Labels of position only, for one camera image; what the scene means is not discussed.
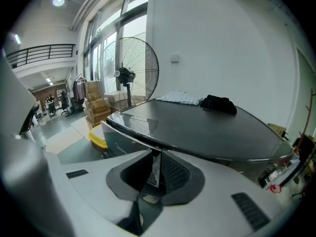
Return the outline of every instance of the black railing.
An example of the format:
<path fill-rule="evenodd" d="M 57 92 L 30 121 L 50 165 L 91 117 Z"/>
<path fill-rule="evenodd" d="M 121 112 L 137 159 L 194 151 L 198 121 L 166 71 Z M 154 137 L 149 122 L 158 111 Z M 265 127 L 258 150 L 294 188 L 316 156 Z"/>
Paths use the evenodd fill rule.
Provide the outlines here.
<path fill-rule="evenodd" d="M 12 68 L 17 68 L 37 61 L 72 57 L 74 46 L 75 44 L 39 45 L 21 49 L 6 57 Z"/>

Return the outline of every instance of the light fixture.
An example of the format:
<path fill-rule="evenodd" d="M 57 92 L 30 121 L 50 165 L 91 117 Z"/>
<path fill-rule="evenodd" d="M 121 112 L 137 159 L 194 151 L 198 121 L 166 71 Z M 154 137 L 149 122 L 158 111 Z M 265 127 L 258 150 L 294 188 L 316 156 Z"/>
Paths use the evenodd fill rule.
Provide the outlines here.
<path fill-rule="evenodd" d="M 21 44 L 20 38 L 17 34 L 14 35 L 14 38 L 18 44 Z"/>
<path fill-rule="evenodd" d="M 62 6 L 65 3 L 65 0 L 53 0 L 53 5 L 56 7 Z"/>

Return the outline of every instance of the fan grille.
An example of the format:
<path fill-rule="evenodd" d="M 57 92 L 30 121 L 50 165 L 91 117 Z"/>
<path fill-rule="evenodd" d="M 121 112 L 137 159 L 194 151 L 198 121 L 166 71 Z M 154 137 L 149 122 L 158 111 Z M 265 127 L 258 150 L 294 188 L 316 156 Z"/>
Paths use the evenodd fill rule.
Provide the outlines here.
<path fill-rule="evenodd" d="M 133 106 L 148 100 L 152 95 L 158 81 L 159 65 L 154 50 L 141 39 L 127 37 L 118 41 L 119 54 L 115 54 L 116 41 L 104 50 L 104 85 L 112 108 L 123 110 L 129 107 L 127 87 L 114 76 L 115 71 L 123 66 L 136 75 L 129 84 L 130 102 Z"/>

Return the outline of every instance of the floor mat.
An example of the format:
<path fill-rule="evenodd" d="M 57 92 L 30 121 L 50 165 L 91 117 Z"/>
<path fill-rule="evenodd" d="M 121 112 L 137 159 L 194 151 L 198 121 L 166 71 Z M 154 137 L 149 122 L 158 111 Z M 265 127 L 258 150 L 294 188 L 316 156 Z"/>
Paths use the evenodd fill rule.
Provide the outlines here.
<path fill-rule="evenodd" d="M 78 119 L 77 121 L 73 122 L 71 126 L 77 130 L 85 139 L 90 141 L 89 139 L 89 127 L 85 117 Z"/>
<path fill-rule="evenodd" d="M 57 155 L 82 138 L 83 136 L 71 126 L 50 137 L 46 141 L 46 151 Z"/>

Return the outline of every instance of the dark table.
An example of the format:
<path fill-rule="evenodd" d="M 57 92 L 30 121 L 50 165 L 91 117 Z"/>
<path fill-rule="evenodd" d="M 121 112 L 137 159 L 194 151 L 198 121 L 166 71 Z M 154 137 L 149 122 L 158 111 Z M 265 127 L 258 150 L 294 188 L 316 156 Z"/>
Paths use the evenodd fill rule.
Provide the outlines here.
<path fill-rule="evenodd" d="M 108 116 L 107 124 L 149 145 L 208 160 L 269 162 L 293 151 L 273 130 L 237 107 L 237 115 L 150 100 Z"/>

